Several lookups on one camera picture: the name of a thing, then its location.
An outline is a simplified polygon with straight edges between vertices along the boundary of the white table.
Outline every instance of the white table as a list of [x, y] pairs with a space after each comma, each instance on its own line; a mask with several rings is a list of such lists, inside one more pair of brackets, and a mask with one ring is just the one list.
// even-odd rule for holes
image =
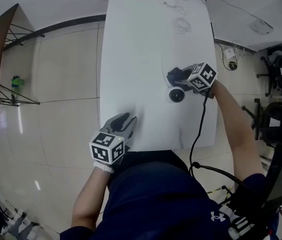
[[[204, 97], [187, 91], [180, 103], [168, 103], [167, 73], [207, 62], [217, 70], [208, 10], [202, 0], [180, 1], [181, 15], [163, 0], [109, 0], [101, 59], [100, 123], [124, 112], [138, 122], [130, 151], [187, 149], [198, 135]], [[191, 32], [177, 34], [176, 18]], [[215, 142], [217, 102], [208, 99], [196, 147]]]

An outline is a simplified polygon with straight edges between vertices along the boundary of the person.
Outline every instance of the person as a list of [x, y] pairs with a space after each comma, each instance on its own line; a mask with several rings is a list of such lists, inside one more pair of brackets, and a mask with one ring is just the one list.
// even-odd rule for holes
[[[265, 177], [251, 126], [217, 80], [211, 93], [222, 112], [235, 176], [260, 190]], [[107, 186], [109, 198], [96, 227]], [[247, 195], [242, 201], [249, 207]], [[230, 219], [219, 208], [171, 150], [127, 152], [113, 174], [95, 167], [74, 204], [71, 228], [60, 239], [231, 239]]]
[[23, 212], [22, 215], [15, 221], [13, 226], [7, 231], [4, 238], [5, 239], [17, 239], [17, 240], [27, 240], [28, 235], [35, 226], [40, 226], [37, 222], [31, 222], [19, 233], [19, 227], [26, 218], [27, 213]]

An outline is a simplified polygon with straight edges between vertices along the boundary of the wristband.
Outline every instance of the wristband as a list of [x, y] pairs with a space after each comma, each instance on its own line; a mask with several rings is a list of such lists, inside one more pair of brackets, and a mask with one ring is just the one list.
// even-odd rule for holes
[[107, 166], [106, 164], [100, 163], [98, 161], [94, 161], [93, 166], [102, 169], [104, 172], [108, 172], [111, 174], [114, 173], [114, 169], [112, 167]]

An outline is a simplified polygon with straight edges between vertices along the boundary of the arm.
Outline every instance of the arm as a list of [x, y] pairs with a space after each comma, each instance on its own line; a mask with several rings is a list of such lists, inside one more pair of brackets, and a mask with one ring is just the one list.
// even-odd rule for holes
[[222, 112], [225, 132], [233, 155], [235, 176], [243, 181], [252, 174], [262, 174], [257, 143], [241, 107], [219, 81], [214, 82], [211, 91]]
[[83, 226], [96, 229], [110, 173], [95, 167], [79, 196], [72, 212], [71, 227]]

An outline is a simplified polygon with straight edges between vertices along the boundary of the tiled floor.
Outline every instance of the tiled floor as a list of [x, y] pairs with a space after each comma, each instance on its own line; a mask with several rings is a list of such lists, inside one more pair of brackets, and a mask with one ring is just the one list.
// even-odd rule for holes
[[[74, 201], [93, 169], [89, 140], [100, 127], [104, 26], [94, 22], [59, 29], [3, 55], [0, 82], [8, 87], [11, 78], [19, 75], [25, 79], [23, 94], [41, 105], [0, 108], [0, 194], [30, 219], [37, 218], [47, 231], [61, 232], [70, 226]], [[238, 69], [227, 71], [220, 48], [215, 48], [218, 79], [238, 103], [253, 110], [255, 98], [267, 101], [266, 83], [255, 76], [266, 70], [261, 54], [242, 52]], [[175, 152], [189, 165], [190, 150]], [[193, 159], [233, 173], [220, 111], [215, 144], [194, 149]], [[233, 186], [214, 172], [196, 169], [194, 173], [207, 191]]]

